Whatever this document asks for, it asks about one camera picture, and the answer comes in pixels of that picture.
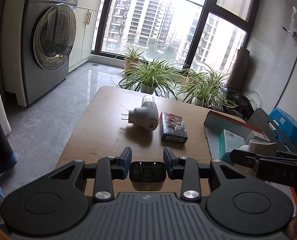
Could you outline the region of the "right spider plant white pot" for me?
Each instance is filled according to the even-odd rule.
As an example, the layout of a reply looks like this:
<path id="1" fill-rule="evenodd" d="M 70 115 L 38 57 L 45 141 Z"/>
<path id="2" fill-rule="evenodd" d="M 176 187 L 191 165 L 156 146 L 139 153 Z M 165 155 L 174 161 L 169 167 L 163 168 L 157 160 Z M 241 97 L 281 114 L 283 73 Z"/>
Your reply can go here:
<path id="1" fill-rule="evenodd" d="M 204 108 L 235 108 L 237 103 L 230 100 L 225 91 L 228 75 L 207 67 L 201 72 L 184 69 L 179 81 L 176 98 L 188 104 Z"/>

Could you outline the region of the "black bag on floor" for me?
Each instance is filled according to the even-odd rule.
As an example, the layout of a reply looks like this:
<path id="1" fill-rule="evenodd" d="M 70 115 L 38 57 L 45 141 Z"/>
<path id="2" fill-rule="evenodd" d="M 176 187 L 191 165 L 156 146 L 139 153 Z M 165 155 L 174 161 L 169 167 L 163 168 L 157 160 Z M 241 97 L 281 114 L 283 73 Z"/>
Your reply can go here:
<path id="1" fill-rule="evenodd" d="M 227 100 L 226 105 L 223 103 L 221 106 L 209 106 L 208 109 L 237 116 L 244 121 L 248 121 L 254 114 L 249 99 L 238 90 L 229 86 L 224 90 L 224 95 Z"/>

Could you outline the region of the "teal product box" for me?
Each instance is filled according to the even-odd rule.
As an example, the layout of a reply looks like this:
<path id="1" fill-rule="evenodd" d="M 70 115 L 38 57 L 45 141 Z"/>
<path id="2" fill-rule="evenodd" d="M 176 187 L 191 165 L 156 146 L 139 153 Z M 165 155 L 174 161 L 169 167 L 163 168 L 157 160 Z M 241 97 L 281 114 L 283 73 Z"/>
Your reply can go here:
<path id="1" fill-rule="evenodd" d="M 244 139 L 224 129 L 219 136 L 219 158 L 230 165 L 234 165 L 229 157 L 230 152 L 243 146 Z"/>

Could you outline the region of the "white plug-in mosquito repeller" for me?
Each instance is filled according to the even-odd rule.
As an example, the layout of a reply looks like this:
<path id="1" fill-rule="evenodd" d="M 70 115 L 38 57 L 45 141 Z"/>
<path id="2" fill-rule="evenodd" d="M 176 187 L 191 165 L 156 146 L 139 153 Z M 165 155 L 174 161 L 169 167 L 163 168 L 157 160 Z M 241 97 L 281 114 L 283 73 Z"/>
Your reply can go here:
<path id="1" fill-rule="evenodd" d="M 122 114 L 121 119 L 128 120 L 129 124 L 144 128 L 146 131 L 154 131 L 159 124 L 159 114 L 154 97 L 152 95 L 144 96 L 141 107 Z"/>

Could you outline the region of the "blue box on chair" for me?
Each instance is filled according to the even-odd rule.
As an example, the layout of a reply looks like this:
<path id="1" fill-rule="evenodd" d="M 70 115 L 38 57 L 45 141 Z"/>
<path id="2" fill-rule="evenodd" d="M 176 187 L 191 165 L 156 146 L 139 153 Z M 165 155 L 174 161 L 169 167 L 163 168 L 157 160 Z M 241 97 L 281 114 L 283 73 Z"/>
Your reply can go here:
<path id="1" fill-rule="evenodd" d="M 297 121 L 280 108 L 275 108 L 269 117 L 279 126 L 297 150 Z"/>

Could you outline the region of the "dark playing card box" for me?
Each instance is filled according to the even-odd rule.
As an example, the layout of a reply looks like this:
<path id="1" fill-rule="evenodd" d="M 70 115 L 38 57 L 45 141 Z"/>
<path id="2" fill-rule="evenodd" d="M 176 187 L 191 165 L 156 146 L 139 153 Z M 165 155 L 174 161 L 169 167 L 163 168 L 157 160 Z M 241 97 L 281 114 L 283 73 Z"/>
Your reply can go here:
<path id="1" fill-rule="evenodd" d="M 187 142 L 187 131 L 181 116 L 161 112 L 159 127 L 162 141 L 172 141 L 180 144 Z"/>

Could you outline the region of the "black power adapter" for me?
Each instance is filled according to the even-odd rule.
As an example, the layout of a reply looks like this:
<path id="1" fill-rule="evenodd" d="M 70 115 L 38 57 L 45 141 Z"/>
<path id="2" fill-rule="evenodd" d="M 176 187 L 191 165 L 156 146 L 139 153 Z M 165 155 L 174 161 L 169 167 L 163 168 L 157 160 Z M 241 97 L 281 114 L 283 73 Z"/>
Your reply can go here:
<path id="1" fill-rule="evenodd" d="M 166 180 L 166 166 L 160 161 L 134 161 L 129 178 L 136 191 L 160 191 Z"/>

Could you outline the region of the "small white adapter box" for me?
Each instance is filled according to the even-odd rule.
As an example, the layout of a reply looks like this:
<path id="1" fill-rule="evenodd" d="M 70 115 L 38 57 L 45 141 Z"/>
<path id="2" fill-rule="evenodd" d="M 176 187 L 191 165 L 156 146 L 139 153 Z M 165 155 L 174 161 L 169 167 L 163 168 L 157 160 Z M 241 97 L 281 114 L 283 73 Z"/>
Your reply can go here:
<path id="1" fill-rule="evenodd" d="M 263 135 L 256 131 L 251 131 L 247 138 L 244 140 L 246 144 L 249 144 L 251 140 L 257 140 L 260 142 L 270 142 L 269 138 L 266 135 Z"/>

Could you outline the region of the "grey chair back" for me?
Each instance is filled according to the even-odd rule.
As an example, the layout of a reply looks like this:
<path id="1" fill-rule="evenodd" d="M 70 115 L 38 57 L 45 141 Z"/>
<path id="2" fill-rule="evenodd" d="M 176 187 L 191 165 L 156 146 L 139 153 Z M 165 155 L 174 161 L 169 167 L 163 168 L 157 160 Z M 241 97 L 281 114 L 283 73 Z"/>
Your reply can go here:
<path id="1" fill-rule="evenodd" d="M 276 142 L 278 151 L 297 153 L 293 143 L 263 109 L 257 108 L 247 124 L 261 129 L 271 142 Z"/>

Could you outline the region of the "large spider plant white pot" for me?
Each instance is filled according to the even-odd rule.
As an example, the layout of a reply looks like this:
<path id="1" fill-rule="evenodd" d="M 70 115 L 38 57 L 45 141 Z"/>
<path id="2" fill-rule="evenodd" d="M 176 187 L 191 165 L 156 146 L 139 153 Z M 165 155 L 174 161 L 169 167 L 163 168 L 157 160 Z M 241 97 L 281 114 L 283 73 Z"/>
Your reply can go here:
<path id="1" fill-rule="evenodd" d="M 118 86 L 123 89 L 177 99 L 178 83 L 182 70 L 167 60 L 139 61 L 121 72 Z"/>

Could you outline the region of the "brown rolled mat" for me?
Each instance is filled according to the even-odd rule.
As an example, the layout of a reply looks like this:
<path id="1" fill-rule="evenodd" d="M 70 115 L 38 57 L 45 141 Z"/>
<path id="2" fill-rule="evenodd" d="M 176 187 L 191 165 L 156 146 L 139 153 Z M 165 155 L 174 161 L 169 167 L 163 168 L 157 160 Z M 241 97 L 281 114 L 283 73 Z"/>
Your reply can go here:
<path id="1" fill-rule="evenodd" d="M 247 71 L 249 57 L 250 51 L 248 49 L 242 47 L 237 51 L 236 61 L 226 83 L 226 87 L 232 87 L 238 91 L 241 90 Z"/>

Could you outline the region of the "spider plant in terracotta pot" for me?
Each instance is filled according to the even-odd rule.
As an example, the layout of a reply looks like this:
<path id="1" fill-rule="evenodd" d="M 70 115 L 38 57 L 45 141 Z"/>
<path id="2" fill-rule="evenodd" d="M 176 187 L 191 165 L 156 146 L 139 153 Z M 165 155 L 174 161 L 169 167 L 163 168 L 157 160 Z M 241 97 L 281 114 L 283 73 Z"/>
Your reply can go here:
<path id="1" fill-rule="evenodd" d="M 142 50 L 141 48 L 135 49 L 132 47 L 126 47 L 126 49 L 123 50 L 121 53 L 119 53 L 116 56 L 116 58 L 118 56 L 123 57 L 125 60 L 125 63 L 124 63 L 125 70 L 128 70 L 128 69 L 135 68 L 141 60 L 145 59 L 144 57 L 145 52 L 146 50 Z"/>

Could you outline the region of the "silver front-load washing machine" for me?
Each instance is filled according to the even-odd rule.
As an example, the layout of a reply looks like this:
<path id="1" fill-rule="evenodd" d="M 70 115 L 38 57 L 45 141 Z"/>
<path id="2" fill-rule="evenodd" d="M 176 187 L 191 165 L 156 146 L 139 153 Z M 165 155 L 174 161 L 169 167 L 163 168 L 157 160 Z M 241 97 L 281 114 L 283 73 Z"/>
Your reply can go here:
<path id="1" fill-rule="evenodd" d="M 22 75 L 31 104 L 68 75 L 78 0 L 27 0 L 22 26 Z"/>

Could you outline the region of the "white ceramic cup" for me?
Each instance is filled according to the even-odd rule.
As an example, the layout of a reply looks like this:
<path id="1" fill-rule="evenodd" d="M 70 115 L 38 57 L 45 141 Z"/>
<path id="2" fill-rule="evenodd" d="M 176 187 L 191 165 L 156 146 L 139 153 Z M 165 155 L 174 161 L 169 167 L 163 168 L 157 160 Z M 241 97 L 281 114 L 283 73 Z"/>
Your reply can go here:
<path id="1" fill-rule="evenodd" d="M 277 143 L 276 142 L 264 142 L 252 139 L 247 145 L 243 145 L 239 150 L 245 152 L 251 152 L 261 155 L 266 155 L 270 157 L 275 157 L 277 152 Z"/>

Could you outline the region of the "orange grey cardboard tray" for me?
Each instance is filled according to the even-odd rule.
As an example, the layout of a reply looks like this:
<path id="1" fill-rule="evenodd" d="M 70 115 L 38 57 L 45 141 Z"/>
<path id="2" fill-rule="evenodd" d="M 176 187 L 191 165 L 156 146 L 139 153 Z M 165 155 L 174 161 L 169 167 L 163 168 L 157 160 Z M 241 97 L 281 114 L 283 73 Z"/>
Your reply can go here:
<path id="1" fill-rule="evenodd" d="M 209 111 L 209 113 L 206 116 L 206 120 L 204 121 L 204 130 L 205 130 L 205 136 L 208 141 L 210 154 L 213 159 L 221 160 L 219 158 L 219 136 L 221 135 L 224 129 L 236 135 L 239 135 L 244 140 L 247 138 L 247 136 L 250 134 L 251 131 L 256 131 L 265 135 L 265 133 L 259 128 L 253 127 L 247 123 L 243 123 L 241 121 L 233 119 L 222 113 Z M 241 167 L 243 168 L 244 172 L 247 172 L 255 176 L 255 171 L 252 168 L 248 168 L 244 166 L 241 166 Z M 282 185 L 282 184 L 277 184 L 269 181 L 266 181 L 266 182 L 282 190 L 284 193 L 287 193 L 290 196 L 293 203 L 297 204 L 297 188 Z"/>

